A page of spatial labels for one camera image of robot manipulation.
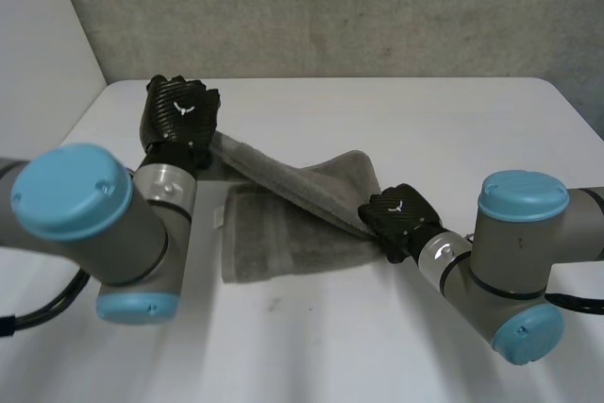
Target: white wall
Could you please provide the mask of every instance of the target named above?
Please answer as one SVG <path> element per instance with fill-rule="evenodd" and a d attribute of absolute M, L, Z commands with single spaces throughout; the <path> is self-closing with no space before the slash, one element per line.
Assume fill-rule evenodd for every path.
<path fill-rule="evenodd" d="M 60 144 L 105 86 L 70 0 L 0 0 L 0 156 Z"/>

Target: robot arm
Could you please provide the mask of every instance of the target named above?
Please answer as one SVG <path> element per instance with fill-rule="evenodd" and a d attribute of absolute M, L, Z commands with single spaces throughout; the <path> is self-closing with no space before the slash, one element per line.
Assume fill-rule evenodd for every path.
<path fill-rule="evenodd" d="M 564 331 L 559 309 L 550 304 L 561 295 L 545 294 L 551 267 L 603 258 L 604 188 L 567 190 L 556 178 L 532 172 L 493 174 L 478 199 L 472 243 L 443 228 L 418 195 L 401 185 L 360 208 L 361 219 L 385 239 L 389 260 L 413 257 L 432 286 L 507 361 L 525 364 L 545 356 Z M 406 218 L 387 210 L 396 200 L 408 205 Z"/>
<path fill-rule="evenodd" d="M 98 315 L 116 323 L 160 323 L 176 314 L 196 173 L 210 166 L 220 106 L 217 91 L 181 77 L 156 76 L 147 91 L 146 156 L 133 176 L 89 144 L 31 162 L 0 160 L 0 243 L 77 263 L 102 283 Z"/>

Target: white tabletop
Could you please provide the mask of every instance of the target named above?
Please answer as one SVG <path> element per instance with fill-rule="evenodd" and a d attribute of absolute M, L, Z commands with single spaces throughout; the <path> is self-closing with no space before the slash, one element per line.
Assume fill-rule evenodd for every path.
<path fill-rule="evenodd" d="M 497 170 L 604 185 L 604 143 L 539 79 L 208 80 L 219 129 L 304 166 L 350 149 L 382 188 L 407 182 L 460 233 L 474 226 L 480 183 Z M 107 147 L 125 165 L 138 140 L 146 81 L 105 89 L 67 138 Z M 45 326 L 0 342 L 3 402 L 592 402 L 604 395 L 604 318 L 566 312 L 545 359 L 506 363 L 407 260 L 225 285 L 211 225 L 224 183 L 197 197 L 183 300 L 165 327 L 119 327 L 94 314 L 98 284 Z M 0 310 L 36 309 L 75 271 L 4 250 Z M 551 288 L 604 296 L 603 264 L 554 270 Z"/>

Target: towel label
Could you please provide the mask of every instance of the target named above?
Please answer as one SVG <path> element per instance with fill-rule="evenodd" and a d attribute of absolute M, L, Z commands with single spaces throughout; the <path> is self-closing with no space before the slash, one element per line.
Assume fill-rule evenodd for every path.
<path fill-rule="evenodd" d="M 225 207 L 214 210 L 214 228 L 220 228 L 225 222 Z"/>

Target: gray towel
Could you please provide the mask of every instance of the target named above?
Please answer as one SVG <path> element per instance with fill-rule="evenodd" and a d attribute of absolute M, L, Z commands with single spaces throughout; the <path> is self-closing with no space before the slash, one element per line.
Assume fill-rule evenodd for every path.
<path fill-rule="evenodd" d="M 211 151 L 251 180 L 234 186 L 226 201 L 224 282 L 343 269 L 382 255 L 357 214 L 380 193 L 364 153 L 296 169 L 219 132 Z"/>

